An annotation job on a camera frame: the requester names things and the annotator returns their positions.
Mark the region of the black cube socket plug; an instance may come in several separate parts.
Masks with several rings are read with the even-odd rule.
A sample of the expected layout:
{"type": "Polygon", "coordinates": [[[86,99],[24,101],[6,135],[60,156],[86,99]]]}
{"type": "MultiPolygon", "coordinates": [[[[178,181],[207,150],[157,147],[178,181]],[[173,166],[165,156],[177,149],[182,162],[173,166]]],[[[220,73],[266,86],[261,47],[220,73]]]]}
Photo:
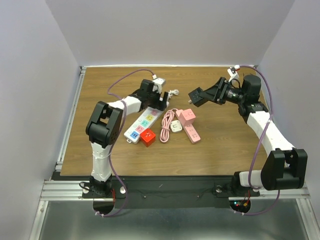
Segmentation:
{"type": "Polygon", "coordinates": [[[197,100],[200,98],[200,93],[203,90],[200,87],[197,87],[196,89],[194,89],[193,91],[191,91],[188,96],[189,96],[189,104],[193,104],[194,106],[197,107],[197,100]]]}

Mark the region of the white multicolour power strip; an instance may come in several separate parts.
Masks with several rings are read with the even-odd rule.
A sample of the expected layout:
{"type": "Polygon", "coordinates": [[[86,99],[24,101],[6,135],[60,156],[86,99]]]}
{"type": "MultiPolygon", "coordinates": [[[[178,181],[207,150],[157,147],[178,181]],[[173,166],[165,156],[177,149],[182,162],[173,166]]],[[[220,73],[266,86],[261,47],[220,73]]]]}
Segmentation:
{"type": "Polygon", "coordinates": [[[129,144],[137,144],[140,140],[140,134],[150,129],[151,126],[164,113],[163,110],[147,107],[137,120],[124,132],[124,137],[129,144]]]}

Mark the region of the red cube socket plug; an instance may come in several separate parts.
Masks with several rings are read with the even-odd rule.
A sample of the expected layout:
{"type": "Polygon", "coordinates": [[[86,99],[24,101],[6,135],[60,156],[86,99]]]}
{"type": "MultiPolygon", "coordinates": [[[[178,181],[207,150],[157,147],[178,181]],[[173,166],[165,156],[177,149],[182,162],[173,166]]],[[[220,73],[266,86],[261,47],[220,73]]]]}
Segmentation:
{"type": "Polygon", "coordinates": [[[150,129],[146,128],[139,135],[140,141],[148,148],[150,147],[156,140],[156,134],[150,129]]]}

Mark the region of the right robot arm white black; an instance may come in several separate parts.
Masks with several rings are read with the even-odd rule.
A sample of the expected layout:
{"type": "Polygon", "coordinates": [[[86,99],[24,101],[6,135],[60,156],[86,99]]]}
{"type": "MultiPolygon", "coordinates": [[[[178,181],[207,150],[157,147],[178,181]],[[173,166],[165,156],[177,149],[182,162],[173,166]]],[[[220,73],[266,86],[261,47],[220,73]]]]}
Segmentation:
{"type": "Polygon", "coordinates": [[[242,195],[248,190],[264,188],[268,191],[300,189],[304,185],[308,155],[304,149],[295,148],[278,130],[271,112],[259,100],[261,79],[246,75],[242,85],[235,87],[220,77],[215,85],[190,92],[193,105],[200,107],[206,102],[223,105],[226,102],[238,106],[239,115],[259,138],[267,159],[261,170],[235,172],[230,182],[231,192],[242,195]]]}

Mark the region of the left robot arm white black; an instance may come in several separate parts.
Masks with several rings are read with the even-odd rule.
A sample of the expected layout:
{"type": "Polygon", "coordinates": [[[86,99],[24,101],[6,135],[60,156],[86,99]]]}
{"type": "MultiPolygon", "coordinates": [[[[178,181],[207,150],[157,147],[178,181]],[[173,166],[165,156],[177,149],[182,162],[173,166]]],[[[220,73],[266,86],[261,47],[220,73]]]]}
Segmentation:
{"type": "Polygon", "coordinates": [[[122,121],[132,113],[147,109],[162,112],[168,106],[169,93],[161,96],[166,80],[154,77],[154,80],[142,80],[140,87],[132,94],[118,101],[106,103],[99,101],[91,114],[85,133],[92,147],[92,172],[89,184],[83,187],[99,197],[111,193],[112,168],[109,162],[112,146],[121,132],[122,121]]]}

